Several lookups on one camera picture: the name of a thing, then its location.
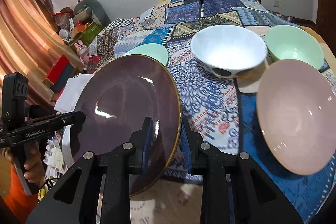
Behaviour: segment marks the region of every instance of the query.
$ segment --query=pink bowl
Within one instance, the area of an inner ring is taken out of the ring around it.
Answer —
[[[321,170],[336,148],[336,97],[315,68],[294,59],[273,63],[257,94],[261,131],[274,157],[289,171]]]

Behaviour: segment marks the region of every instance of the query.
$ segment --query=white bowl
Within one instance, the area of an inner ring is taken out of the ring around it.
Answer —
[[[234,25],[207,27],[194,35],[190,47],[220,78],[237,77],[238,72],[260,65],[267,55],[265,42],[256,33]]]

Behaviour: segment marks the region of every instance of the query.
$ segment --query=person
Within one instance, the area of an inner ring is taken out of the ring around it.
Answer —
[[[10,163],[10,190],[9,194],[3,199],[6,206],[12,211],[19,223],[24,224],[28,215],[33,208],[37,205],[37,194],[26,195],[19,180],[19,177],[14,167],[14,157],[9,148],[0,149],[0,154],[4,156]],[[35,141],[31,146],[32,156],[25,162],[24,177],[30,183],[36,183],[39,186],[44,183],[44,168],[41,161],[41,153],[39,151],[39,145]]]

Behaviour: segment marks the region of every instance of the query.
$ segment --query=orange curtain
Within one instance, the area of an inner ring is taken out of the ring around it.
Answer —
[[[49,107],[53,92],[42,81],[61,55],[82,67],[35,0],[0,0],[0,93],[4,76],[18,71],[29,80],[28,103]]]

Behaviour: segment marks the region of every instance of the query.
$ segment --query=screw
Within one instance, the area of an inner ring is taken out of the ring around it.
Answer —
[[[250,157],[250,155],[249,155],[248,153],[246,153],[246,152],[241,152],[241,153],[239,154],[239,156],[240,156],[243,160],[247,160],[247,159]]]
[[[85,152],[84,155],[83,155],[83,158],[88,160],[90,158],[93,157],[93,153],[92,152]]]
[[[210,145],[208,144],[208,143],[202,143],[201,144],[201,148],[203,149],[203,150],[208,150],[208,149],[210,149]]]
[[[131,149],[133,147],[133,144],[131,144],[131,143],[124,143],[123,144],[123,149]]]

